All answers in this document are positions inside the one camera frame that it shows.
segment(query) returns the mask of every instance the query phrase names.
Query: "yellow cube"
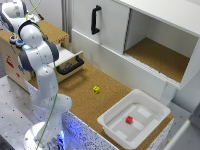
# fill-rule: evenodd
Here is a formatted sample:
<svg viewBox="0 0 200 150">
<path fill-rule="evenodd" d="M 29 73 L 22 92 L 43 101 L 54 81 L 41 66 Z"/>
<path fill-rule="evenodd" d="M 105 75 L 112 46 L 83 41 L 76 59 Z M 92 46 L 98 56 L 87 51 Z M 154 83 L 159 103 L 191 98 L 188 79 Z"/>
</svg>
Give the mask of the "yellow cube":
<svg viewBox="0 0 200 150">
<path fill-rule="evenodd" d="M 98 94 L 100 92 L 100 88 L 98 86 L 95 86 L 93 88 L 93 92 L 96 93 L 96 94 Z"/>
</svg>

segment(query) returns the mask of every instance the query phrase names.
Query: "cork surface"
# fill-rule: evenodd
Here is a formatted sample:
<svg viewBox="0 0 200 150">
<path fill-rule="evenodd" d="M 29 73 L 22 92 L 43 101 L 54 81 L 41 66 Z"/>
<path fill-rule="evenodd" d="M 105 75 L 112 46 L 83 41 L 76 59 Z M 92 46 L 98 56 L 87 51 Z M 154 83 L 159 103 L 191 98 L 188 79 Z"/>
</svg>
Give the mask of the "cork surface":
<svg viewBox="0 0 200 150">
<path fill-rule="evenodd" d="M 190 59 L 149 38 L 145 38 L 126 54 L 181 82 Z"/>
<path fill-rule="evenodd" d="M 38 23 L 41 30 L 48 35 L 48 40 L 50 42 L 57 41 L 65 36 L 68 36 L 68 34 L 59 28 L 55 27 L 54 25 L 50 24 L 49 22 L 42 20 Z M 12 36 L 12 32 L 6 33 L 3 30 L 0 31 L 0 37 L 6 40 L 7 42 L 10 42 L 10 36 Z"/>
<path fill-rule="evenodd" d="M 30 83 L 37 87 L 36 79 L 32 79 Z M 94 86 L 100 87 L 99 94 L 93 93 Z M 82 70 L 59 83 L 59 93 L 72 98 L 73 105 L 70 111 L 120 150 L 123 148 L 104 133 L 97 118 L 130 92 L 131 89 L 87 62 Z M 137 150 L 145 150 L 172 119 L 173 116 L 169 115 Z"/>
</svg>

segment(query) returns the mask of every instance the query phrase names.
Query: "white robotic arm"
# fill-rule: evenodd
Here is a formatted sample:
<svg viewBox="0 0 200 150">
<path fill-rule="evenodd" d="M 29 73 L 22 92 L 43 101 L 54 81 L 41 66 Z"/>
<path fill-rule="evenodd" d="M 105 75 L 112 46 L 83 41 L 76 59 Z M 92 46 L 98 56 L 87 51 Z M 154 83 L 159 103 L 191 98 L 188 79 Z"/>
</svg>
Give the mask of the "white robotic arm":
<svg viewBox="0 0 200 150">
<path fill-rule="evenodd" d="M 68 96 L 57 94 L 57 77 L 54 69 L 48 66 L 49 63 L 55 62 L 59 58 L 57 47 L 53 43 L 43 40 L 38 29 L 39 26 L 31 20 L 27 21 L 26 13 L 26 5 L 21 0 L 0 4 L 0 20 L 3 25 L 11 32 L 18 33 L 24 43 L 31 47 L 29 50 L 22 51 L 19 54 L 18 61 L 25 70 L 34 71 L 36 74 L 38 90 L 26 82 L 32 103 L 37 107 L 46 108 L 46 120 L 51 117 L 49 122 L 46 122 L 48 125 L 44 135 L 45 126 L 35 137 L 39 141 L 43 135 L 41 145 L 47 147 L 48 143 L 52 140 L 55 141 L 57 135 L 62 131 L 61 115 L 71 108 L 72 101 Z"/>
</svg>

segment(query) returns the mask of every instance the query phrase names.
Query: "red cube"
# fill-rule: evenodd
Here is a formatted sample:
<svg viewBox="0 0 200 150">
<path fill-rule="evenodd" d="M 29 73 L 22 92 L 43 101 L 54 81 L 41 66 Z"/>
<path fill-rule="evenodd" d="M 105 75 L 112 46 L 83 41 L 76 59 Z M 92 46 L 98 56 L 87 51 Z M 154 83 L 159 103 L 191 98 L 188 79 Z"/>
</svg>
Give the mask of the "red cube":
<svg viewBox="0 0 200 150">
<path fill-rule="evenodd" d="M 133 122 L 133 117 L 128 116 L 128 117 L 126 118 L 126 123 L 131 124 L 132 122 Z"/>
</svg>

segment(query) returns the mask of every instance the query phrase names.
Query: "black door handle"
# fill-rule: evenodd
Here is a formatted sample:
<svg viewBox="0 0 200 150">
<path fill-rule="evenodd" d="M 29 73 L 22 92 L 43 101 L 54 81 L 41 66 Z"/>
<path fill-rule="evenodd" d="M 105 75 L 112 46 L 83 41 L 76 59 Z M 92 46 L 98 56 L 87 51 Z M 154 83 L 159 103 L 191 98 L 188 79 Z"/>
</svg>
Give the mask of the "black door handle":
<svg viewBox="0 0 200 150">
<path fill-rule="evenodd" d="M 60 73 L 61 75 L 66 75 L 84 64 L 84 61 L 81 58 L 79 58 L 79 56 L 76 56 L 76 61 L 78 62 L 77 64 L 68 68 L 60 69 L 60 67 L 58 66 L 56 68 L 58 73 Z"/>
<path fill-rule="evenodd" d="M 96 13 L 97 11 L 101 10 L 101 7 L 100 6 L 96 6 L 96 8 L 94 8 L 92 10 L 92 26 L 91 26 L 91 30 L 92 30 L 92 35 L 100 32 L 100 30 L 98 28 L 96 28 Z"/>
</svg>

